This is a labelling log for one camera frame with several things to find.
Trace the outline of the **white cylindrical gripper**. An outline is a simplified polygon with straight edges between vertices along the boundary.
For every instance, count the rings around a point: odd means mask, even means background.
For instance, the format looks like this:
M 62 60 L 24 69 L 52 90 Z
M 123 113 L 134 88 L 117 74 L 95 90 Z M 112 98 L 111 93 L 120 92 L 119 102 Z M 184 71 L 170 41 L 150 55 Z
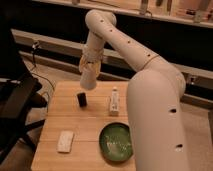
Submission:
M 96 87 L 99 68 L 92 63 L 88 63 L 81 67 L 80 85 L 83 89 L 93 90 Z

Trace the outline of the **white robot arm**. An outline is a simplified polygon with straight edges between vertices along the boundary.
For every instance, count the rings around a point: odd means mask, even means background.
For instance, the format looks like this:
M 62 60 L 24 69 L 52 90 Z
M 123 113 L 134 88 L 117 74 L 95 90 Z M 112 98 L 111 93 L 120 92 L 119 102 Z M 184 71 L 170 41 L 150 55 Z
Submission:
M 96 87 L 106 43 L 136 71 L 127 87 L 127 113 L 136 171 L 190 171 L 180 98 L 183 74 L 159 54 L 116 28 L 111 12 L 91 10 L 79 70 L 80 85 Z

